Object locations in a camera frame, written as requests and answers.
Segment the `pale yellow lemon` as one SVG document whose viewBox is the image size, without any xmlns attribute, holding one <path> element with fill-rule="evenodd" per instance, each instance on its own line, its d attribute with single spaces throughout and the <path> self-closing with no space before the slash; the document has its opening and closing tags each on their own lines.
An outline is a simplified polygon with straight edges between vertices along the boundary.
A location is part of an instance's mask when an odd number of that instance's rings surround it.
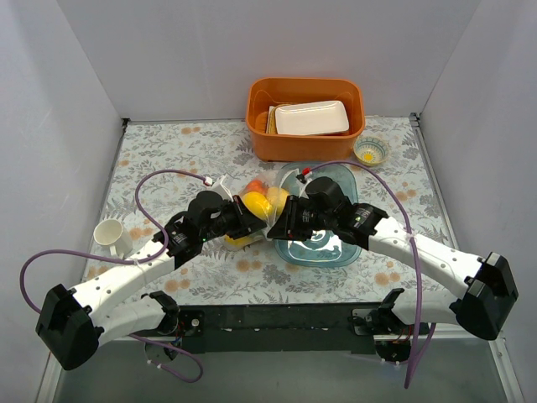
<svg viewBox="0 0 537 403">
<path fill-rule="evenodd" d="M 289 192 L 284 188 L 272 186 L 268 188 L 266 198 L 270 205 L 275 209 L 277 214 L 280 214 L 284 210 L 285 203 Z"/>
</svg>

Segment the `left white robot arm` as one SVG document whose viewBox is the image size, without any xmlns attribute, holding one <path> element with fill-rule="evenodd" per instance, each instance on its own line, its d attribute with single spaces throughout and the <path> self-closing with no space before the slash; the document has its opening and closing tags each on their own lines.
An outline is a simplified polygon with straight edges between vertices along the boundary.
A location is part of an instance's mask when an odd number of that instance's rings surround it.
<svg viewBox="0 0 537 403">
<path fill-rule="evenodd" d="M 123 301 L 199 255 L 205 242 L 224 235 L 243 238 L 266 226 L 239 196 L 225 200 L 202 191 L 133 256 L 135 264 L 113 267 L 70 289 L 57 285 L 49 290 L 36 332 L 65 370 L 80 367 L 105 343 L 133 332 L 168 336 L 179 324 L 180 309 L 171 297 L 157 291 L 132 305 Z"/>
</svg>

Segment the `bright yellow lemon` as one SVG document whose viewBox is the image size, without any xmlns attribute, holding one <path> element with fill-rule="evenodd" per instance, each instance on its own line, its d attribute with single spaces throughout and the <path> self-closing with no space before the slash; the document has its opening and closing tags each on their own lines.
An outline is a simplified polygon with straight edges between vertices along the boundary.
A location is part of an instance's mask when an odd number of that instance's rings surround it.
<svg viewBox="0 0 537 403">
<path fill-rule="evenodd" d="M 242 249 L 245 246 L 249 245 L 252 241 L 253 239 L 249 236 L 237 239 L 231 238 L 227 235 L 223 237 L 223 243 L 231 249 Z"/>
</svg>

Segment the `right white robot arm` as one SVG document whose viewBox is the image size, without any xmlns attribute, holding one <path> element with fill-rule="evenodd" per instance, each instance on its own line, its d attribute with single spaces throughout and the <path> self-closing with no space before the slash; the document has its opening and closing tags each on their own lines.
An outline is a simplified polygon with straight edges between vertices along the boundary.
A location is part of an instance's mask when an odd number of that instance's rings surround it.
<svg viewBox="0 0 537 403">
<path fill-rule="evenodd" d="M 395 259 L 442 285 L 427 296 L 393 291 L 378 306 L 381 327 L 399 333 L 416 318 L 426 323 L 459 325 L 484 339 L 498 337 L 519 297 L 508 261 L 500 254 L 486 258 L 449 248 L 423 235 L 410 235 L 385 211 L 352 203 L 340 186 L 319 177 L 305 196 L 288 196 L 268 231 L 278 240 L 305 241 L 315 231 L 333 232 L 342 242 Z"/>
</svg>

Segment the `clear zip top bag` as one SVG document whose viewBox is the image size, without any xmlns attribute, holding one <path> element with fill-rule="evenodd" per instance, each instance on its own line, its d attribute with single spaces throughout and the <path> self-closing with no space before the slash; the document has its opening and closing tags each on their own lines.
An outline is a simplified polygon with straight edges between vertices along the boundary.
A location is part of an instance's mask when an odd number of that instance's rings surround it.
<svg viewBox="0 0 537 403">
<path fill-rule="evenodd" d="M 252 243 L 267 241 L 267 234 L 282 213 L 287 197 L 303 193 L 304 186 L 296 180 L 298 174 L 298 168 L 282 168 L 264 171 L 250 180 L 238 195 L 246 208 L 267 226 L 243 238 L 233 239 L 225 235 L 223 246 L 238 251 Z"/>
</svg>

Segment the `small orange pumpkin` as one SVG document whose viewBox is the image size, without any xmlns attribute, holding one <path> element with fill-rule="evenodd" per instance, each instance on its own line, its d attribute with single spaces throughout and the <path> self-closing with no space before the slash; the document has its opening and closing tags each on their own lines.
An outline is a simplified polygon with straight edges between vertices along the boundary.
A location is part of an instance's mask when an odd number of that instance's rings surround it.
<svg viewBox="0 0 537 403">
<path fill-rule="evenodd" d="M 268 191 L 268 186 L 261 180 L 252 180 L 246 186 L 246 192 L 257 192 L 265 195 Z"/>
</svg>

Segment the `yellow mango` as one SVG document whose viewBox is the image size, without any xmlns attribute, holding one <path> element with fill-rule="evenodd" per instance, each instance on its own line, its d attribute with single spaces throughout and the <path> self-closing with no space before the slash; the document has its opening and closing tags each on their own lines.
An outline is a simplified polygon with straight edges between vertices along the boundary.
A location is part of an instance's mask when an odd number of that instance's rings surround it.
<svg viewBox="0 0 537 403">
<path fill-rule="evenodd" d="M 257 218 L 268 221 L 274 212 L 274 207 L 260 192 L 250 191 L 242 195 L 245 207 Z"/>
</svg>

